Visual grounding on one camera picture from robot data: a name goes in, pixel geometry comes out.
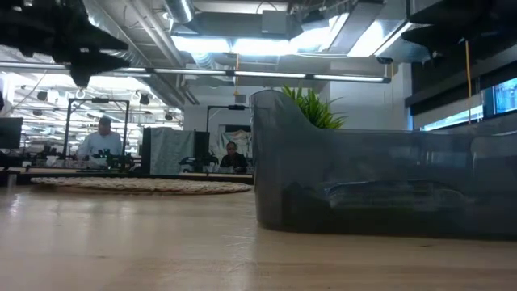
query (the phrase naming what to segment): man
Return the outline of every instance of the man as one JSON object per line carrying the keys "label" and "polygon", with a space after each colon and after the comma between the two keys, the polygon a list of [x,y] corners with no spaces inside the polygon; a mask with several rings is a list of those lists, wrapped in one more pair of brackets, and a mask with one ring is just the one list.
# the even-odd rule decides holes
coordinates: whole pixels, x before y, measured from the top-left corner
{"label": "man", "polygon": [[233,170],[237,173],[246,172],[248,162],[244,155],[237,152],[237,144],[230,141],[226,144],[227,155],[223,157],[221,165],[219,167],[233,167]]}
{"label": "man", "polygon": [[78,158],[84,159],[86,156],[97,154],[99,150],[110,150],[110,154],[122,154],[122,141],[120,135],[111,130],[111,120],[102,117],[99,120],[99,130],[90,133],[78,148]]}

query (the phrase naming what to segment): window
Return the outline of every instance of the window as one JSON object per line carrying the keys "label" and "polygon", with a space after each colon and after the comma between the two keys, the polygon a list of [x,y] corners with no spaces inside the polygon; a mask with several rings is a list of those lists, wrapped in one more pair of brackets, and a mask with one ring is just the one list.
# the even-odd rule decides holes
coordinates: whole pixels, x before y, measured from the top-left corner
{"label": "window", "polygon": [[517,78],[494,86],[495,114],[517,109]]}
{"label": "window", "polygon": [[[471,120],[479,120],[483,118],[483,106],[477,106],[475,108],[472,108],[470,110],[470,118]],[[469,121],[469,111],[460,112],[458,114],[455,114],[453,116],[449,116],[445,119],[438,120],[435,123],[428,124],[424,127],[422,127],[423,131],[429,131],[434,129],[441,129],[447,126],[451,126],[454,124],[460,124],[463,122]]]}

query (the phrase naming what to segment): white shirt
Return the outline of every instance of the white shirt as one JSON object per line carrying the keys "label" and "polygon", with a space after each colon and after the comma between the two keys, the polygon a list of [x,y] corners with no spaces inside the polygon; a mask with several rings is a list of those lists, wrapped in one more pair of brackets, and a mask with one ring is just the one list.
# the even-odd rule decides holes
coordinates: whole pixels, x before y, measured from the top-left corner
{"label": "white shirt", "polygon": [[110,132],[108,135],[102,136],[99,132],[90,133],[84,142],[78,147],[78,157],[84,158],[93,154],[98,154],[99,150],[104,152],[105,149],[110,150],[110,154],[121,155],[122,141],[118,133]]}

